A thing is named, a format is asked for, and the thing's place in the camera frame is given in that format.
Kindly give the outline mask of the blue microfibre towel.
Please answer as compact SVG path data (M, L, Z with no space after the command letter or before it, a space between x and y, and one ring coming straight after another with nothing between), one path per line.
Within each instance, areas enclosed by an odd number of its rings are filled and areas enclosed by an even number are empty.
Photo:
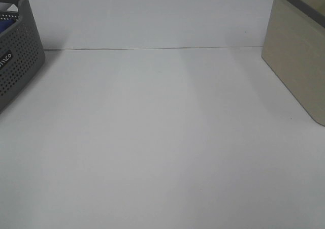
M0 33L3 33L17 21L17 14L11 11L1 11Z

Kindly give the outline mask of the beige storage bin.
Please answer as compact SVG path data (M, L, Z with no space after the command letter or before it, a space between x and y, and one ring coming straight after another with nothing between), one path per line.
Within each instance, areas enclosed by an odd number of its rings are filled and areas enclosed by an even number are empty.
M324 0L273 0L262 59L324 125Z

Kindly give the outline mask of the grey perforated plastic basket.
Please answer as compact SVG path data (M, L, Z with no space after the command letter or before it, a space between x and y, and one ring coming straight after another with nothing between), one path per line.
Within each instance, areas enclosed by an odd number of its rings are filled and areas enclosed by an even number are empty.
M17 11L1 11L1 111L29 84L45 63L45 52L29 0L1 0Z

